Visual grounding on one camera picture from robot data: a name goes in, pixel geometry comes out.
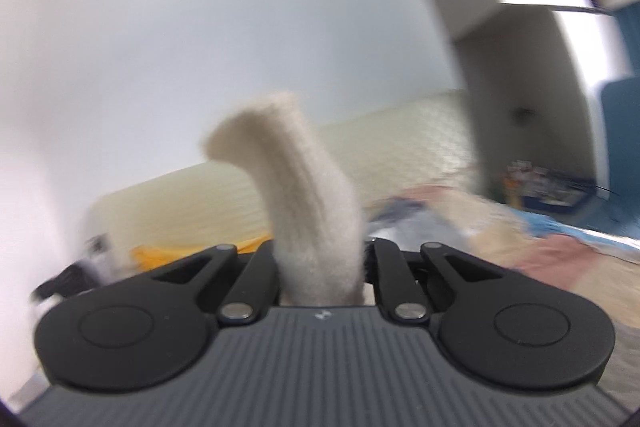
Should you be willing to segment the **white striped fleece sweater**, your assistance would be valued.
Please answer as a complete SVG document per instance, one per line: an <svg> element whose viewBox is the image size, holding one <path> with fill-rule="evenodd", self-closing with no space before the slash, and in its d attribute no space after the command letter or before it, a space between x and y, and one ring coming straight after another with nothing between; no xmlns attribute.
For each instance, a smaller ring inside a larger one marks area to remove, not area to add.
<svg viewBox="0 0 640 427"><path fill-rule="evenodd" d="M364 217L356 187L291 93L268 95L221 121L203 144L248 174L264 203L286 303L364 303Z"/></svg>

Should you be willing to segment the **black clothes pile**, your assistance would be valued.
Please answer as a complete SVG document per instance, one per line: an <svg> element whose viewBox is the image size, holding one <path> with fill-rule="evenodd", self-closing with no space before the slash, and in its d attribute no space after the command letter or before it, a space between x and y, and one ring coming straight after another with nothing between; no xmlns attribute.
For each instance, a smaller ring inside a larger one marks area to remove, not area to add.
<svg viewBox="0 0 640 427"><path fill-rule="evenodd" d="M117 274L111 253L111 244L104 234L91 237L80 258L38 285L30 294L30 301L66 299L115 282Z"/></svg>

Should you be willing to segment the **yellow crown pillow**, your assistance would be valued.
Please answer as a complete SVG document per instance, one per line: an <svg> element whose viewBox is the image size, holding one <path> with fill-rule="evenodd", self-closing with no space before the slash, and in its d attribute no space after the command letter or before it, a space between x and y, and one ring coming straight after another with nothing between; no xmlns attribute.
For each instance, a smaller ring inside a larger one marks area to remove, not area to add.
<svg viewBox="0 0 640 427"><path fill-rule="evenodd" d="M270 233L262 234L252 239L245 239L236 243L236 249L240 255L250 254L262 245L265 241L273 239ZM190 245L190 246L150 246L141 245L131 249L130 258L140 272L151 271L169 265L171 262L197 254L200 251L210 248L210 245Z"/></svg>

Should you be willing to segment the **patchwork quilt bedspread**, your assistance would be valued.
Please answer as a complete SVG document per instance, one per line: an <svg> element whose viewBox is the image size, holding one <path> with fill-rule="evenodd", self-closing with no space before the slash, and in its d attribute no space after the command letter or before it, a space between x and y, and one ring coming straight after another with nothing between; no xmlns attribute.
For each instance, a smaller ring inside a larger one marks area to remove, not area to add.
<svg viewBox="0 0 640 427"><path fill-rule="evenodd" d="M612 319L616 343L601 386L639 405L639 251L613 236L578 228L541 232L538 218L453 187L423 185L371 202L368 233L415 251L448 244L500 267L573 291Z"/></svg>

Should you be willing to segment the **bedside table with items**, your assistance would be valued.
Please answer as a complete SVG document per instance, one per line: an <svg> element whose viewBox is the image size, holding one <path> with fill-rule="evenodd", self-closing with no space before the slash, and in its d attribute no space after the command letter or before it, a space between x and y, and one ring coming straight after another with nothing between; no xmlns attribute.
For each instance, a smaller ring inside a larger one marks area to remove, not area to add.
<svg viewBox="0 0 640 427"><path fill-rule="evenodd" d="M552 215L575 213L599 191L593 179L575 178L524 160L512 161L506 167L501 184L508 205Z"/></svg>

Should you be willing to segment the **cream quilted headboard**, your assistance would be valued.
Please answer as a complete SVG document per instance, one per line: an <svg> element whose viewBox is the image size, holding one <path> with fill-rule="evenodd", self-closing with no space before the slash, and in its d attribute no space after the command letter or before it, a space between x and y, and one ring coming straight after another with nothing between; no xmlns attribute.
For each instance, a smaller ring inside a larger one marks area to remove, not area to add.
<svg viewBox="0 0 640 427"><path fill-rule="evenodd" d="M252 124L246 138L222 146L243 165L214 160L184 168L102 196L92 208L96 231L105 235L122 263L138 247L184 254L219 243L243 246L266 234L270 222L264 179L278 194L292 187L284 148L262 139ZM314 129L314 139L370 208L407 188L445 184L480 188L468 97L460 90L387 107L339 124Z"/></svg>

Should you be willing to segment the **blue chair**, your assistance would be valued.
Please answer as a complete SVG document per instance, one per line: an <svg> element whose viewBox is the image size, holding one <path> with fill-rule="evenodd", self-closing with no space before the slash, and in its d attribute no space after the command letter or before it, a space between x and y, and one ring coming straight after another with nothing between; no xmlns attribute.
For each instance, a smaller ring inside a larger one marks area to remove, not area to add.
<svg viewBox="0 0 640 427"><path fill-rule="evenodd" d="M607 83L600 101L608 147L608 191L639 219L639 77Z"/></svg>

